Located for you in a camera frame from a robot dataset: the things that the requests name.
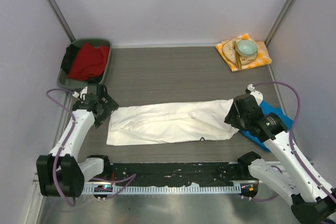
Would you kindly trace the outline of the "orange checkered cloth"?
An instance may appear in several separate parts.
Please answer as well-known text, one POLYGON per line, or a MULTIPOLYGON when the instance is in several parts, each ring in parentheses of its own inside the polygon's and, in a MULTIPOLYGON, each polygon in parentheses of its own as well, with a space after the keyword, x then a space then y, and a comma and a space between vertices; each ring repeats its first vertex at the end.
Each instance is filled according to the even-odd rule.
POLYGON ((265 43, 251 39, 249 34, 224 40, 216 44, 215 48, 232 72, 272 63, 265 43))

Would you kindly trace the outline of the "red t-shirt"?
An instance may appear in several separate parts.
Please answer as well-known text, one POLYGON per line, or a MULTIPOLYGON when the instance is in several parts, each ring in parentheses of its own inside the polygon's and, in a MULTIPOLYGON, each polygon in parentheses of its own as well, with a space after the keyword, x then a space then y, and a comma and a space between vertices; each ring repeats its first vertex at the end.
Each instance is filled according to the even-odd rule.
POLYGON ((80 47, 70 67, 68 78, 88 83, 99 83, 107 66, 110 49, 86 42, 80 47))

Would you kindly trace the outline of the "blue t-shirt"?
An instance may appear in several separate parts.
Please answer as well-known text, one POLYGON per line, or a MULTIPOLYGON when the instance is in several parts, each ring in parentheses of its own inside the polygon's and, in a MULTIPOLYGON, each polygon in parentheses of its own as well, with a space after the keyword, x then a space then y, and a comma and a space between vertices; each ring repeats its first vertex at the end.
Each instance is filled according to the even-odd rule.
MULTIPOLYGON (((279 118, 284 122, 284 124, 286 125, 286 127, 289 130, 291 129, 291 127, 293 125, 293 120, 290 119, 289 117, 287 117, 286 115, 284 115, 281 108, 274 108, 273 106, 271 106, 266 101, 262 101, 261 104, 260 104, 260 107, 261 107, 261 109, 262 109, 262 111, 263 111, 264 114, 274 113, 277 116, 279 116, 279 118)), ((239 132, 243 136, 245 136, 248 139, 250 139, 253 143, 255 143, 256 145, 258 145, 263 151, 270 152, 270 150, 265 146, 264 143, 262 143, 257 137, 252 136, 248 131, 239 130, 239 132)))

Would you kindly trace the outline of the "black t-shirt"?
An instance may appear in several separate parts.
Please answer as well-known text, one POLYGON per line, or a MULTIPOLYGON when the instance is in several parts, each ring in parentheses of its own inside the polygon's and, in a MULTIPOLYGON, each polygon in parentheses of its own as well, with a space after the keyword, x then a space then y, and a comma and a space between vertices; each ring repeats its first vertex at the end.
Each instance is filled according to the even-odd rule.
POLYGON ((61 69, 67 75, 79 49, 80 47, 77 47, 75 45, 70 45, 69 47, 66 48, 66 53, 61 62, 61 69))

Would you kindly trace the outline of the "beige decorated plate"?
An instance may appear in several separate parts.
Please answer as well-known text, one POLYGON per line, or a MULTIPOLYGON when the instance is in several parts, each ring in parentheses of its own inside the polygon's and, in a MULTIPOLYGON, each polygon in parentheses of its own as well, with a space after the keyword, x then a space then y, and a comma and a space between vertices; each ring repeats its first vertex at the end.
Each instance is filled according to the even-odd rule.
MULTIPOLYGON (((235 53, 234 53, 234 50, 233 50, 233 47, 232 47, 233 40, 236 40, 237 42, 239 42, 242 39, 232 39, 232 40, 229 40, 227 42, 224 42, 224 45, 222 46, 222 52, 223 52, 224 56, 231 63, 233 63, 235 65, 236 64, 235 53)), ((257 58, 257 55, 254 56, 254 57, 248 57, 248 58, 242 57, 240 55, 241 65, 244 66, 244 65, 247 65, 249 63, 252 63, 256 58, 257 58)))

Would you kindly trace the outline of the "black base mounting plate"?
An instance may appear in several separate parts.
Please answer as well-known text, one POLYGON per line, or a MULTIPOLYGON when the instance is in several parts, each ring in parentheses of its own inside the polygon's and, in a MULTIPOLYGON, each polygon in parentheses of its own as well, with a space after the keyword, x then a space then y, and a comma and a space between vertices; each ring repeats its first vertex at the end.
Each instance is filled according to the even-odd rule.
POLYGON ((231 186, 234 181, 255 180, 247 169, 237 163, 113 163, 104 180, 122 180, 133 174, 130 186, 182 187, 196 183, 201 187, 231 186))

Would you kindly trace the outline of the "light green bowl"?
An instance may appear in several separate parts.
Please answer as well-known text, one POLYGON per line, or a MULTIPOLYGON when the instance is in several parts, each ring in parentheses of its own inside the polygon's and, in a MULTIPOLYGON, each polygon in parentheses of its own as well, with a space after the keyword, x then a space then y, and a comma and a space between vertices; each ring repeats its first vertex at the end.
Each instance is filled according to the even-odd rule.
POLYGON ((257 50, 257 45, 251 40, 243 39, 237 42, 237 51, 242 57, 254 57, 257 55, 257 50))

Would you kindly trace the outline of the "white flower print t-shirt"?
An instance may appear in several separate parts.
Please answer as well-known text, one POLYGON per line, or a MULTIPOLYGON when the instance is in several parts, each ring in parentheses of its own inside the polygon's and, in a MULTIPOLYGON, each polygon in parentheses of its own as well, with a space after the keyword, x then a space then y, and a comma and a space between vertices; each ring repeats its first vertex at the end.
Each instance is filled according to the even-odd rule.
POLYGON ((118 108, 111 114, 106 144, 153 145, 229 140, 238 129, 225 123, 232 100, 175 102, 118 108))

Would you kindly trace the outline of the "gold cutlery piece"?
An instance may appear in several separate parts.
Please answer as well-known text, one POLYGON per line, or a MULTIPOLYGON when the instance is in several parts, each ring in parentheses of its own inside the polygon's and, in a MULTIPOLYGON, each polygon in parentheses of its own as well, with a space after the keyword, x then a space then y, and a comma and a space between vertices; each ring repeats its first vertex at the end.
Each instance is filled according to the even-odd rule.
POLYGON ((237 51, 237 41, 236 40, 233 40, 232 47, 235 53, 236 66, 239 70, 242 70, 242 63, 240 61, 240 55, 237 51))

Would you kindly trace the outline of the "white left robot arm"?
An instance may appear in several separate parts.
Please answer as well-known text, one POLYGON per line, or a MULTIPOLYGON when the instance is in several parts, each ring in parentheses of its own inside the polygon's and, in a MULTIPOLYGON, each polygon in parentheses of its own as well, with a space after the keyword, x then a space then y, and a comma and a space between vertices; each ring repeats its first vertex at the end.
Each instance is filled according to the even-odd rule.
POLYGON ((66 109, 70 120, 65 131, 49 154, 36 161, 43 196, 77 198, 85 182, 94 177, 105 182, 112 174, 108 156, 90 155, 78 163, 78 154, 89 130, 100 127, 119 105, 103 84, 89 84, 72 95, 77 101, 72 109, 66 109))

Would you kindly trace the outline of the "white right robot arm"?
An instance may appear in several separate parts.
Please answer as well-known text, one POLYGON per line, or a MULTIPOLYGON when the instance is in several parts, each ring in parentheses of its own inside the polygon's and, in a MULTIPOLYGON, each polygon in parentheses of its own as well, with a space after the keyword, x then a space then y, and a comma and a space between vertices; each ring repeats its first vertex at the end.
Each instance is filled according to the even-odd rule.
POLYGON ((282 174, 255 152, 238 158, 237 173, 242 179, 261 180, 290 206, 300 223, 321 223, 335 213, 335 188, 328 183, 296 147, 290 145, 289 129, 281 118, 264 114, 260 99, 252 93, 239 95, 224 122, 257 137, 285 168, 282 174))

